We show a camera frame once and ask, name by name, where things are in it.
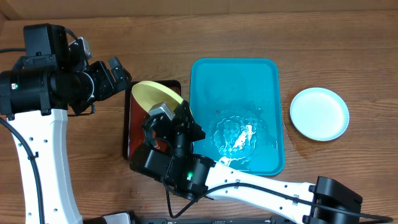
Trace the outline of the light blue plate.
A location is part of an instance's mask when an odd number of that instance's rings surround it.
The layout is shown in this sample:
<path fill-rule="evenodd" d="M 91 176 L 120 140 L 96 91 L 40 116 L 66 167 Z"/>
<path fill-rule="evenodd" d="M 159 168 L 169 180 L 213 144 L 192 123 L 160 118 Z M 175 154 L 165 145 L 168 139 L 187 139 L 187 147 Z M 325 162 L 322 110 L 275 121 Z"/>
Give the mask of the light blue plate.
<path fill-rule="evenodd" d="M 299 92 L 289 109 L 296 130 L 315 141 L 339 138 L 349 126 L 349 109 L 345 101 L 326 88 L 313 87 Z"/>

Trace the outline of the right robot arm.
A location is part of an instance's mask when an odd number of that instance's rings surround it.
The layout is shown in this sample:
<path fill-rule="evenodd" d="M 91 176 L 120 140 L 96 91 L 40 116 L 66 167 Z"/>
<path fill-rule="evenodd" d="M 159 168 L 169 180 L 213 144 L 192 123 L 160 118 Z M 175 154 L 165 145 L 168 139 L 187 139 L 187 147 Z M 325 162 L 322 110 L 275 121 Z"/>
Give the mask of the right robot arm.
<path fill-rule="evenodd" d="M 283 182 L 247 174 L 193 153 L 205 138 L 188 103 L 141 103 L 147 112 L 144 142 L 132 154 L 130 168 L 162 183 L 166 194 L 250 204 L 294 223 L 359 223 L 363 199 L 343 184 L 319 176 L 316 184 Z"/>

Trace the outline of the yellow-green plate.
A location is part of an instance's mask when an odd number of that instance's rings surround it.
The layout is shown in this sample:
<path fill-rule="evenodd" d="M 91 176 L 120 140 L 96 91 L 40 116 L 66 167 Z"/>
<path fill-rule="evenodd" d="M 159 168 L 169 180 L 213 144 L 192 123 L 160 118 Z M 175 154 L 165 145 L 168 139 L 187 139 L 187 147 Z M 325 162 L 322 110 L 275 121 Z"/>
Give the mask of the yellow-green plate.
<path fill-rule="evenodd" d="M 138 105 L 147 112 L 147 114 L 148 111 L 157 103 L 166 102 L 174 111 L 174 109 L 183 101 L 183 98 L 171 88 L 153 81 L 141 81 L 135 84 L 132 87 L 131 93 Z"/>

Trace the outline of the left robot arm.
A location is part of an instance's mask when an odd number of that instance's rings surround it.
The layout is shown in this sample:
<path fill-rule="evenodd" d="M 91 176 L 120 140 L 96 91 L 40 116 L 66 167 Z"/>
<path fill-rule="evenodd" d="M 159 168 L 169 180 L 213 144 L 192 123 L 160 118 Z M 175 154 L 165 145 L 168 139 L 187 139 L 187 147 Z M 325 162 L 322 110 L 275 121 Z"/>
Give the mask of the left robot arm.
<path fill-rule="evenodd" d="M 127 89 L 131 75 L 117 57 L 83 68 L 56 64 L 1 73 L 1 120 L 14 138 L 26 223 L 83 223 L 67 155 L 68 108 L 77 116 Z"/>

